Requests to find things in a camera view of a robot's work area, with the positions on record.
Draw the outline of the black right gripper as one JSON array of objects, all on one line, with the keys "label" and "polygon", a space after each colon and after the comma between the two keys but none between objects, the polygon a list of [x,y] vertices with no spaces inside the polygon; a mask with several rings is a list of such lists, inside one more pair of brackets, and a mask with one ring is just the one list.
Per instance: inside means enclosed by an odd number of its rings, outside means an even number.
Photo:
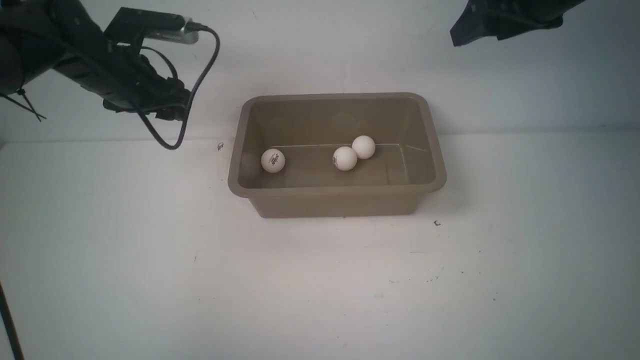
[{"label": "black right gripper", "polygon": [[450,29],[455,47],[482,38],[507,40],[563,25],[563,15],[581,0],[469,0]]}]

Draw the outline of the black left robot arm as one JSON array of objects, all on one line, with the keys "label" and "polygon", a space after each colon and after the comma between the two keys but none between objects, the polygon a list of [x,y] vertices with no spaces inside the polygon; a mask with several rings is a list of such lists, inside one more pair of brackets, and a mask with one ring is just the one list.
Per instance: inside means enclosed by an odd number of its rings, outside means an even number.
[{"label": "black left robot arm", "polygon": [[121,7],[106,29],[80,0],[1,3],[1,92],[12,94],[48,70],[99,96],[113,112],[184,121],[190,91],[174,67],[161,76],[141,50],[145,39],[194,44],[180,14]]}]

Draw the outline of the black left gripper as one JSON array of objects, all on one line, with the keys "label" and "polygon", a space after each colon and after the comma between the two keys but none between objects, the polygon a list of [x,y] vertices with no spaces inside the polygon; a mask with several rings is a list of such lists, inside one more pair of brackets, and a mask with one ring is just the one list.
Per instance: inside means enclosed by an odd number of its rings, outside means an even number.
[{"label": "black left gripper", "polygon": [[107,41],[106,58],[95,62],[125,90],[122,94],[103,74],[78,55],[68,53],[55,64],[55,71],[103,99],[103,107],[116,113],[134,114],[134,105],[146,115],[165,121],[185,121],[190,91],[178,78],[178,71],[167,57],[155,51],[167,65],[170,76],[163,77],[141,50],[129,44]]}]

